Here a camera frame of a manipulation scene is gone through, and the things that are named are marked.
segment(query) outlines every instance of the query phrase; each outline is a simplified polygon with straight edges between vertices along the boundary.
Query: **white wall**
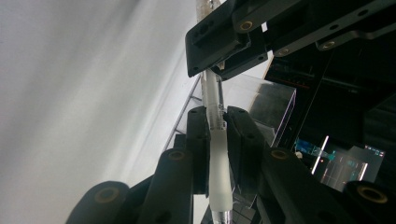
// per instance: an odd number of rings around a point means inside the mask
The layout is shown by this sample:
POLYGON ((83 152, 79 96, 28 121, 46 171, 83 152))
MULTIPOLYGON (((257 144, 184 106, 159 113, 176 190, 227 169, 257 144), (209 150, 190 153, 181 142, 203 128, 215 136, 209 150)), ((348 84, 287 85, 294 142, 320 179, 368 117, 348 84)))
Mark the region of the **white wall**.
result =
POLYGON ((0 223, 151 175, 194 82, 195 2, 0 0, 0 223))

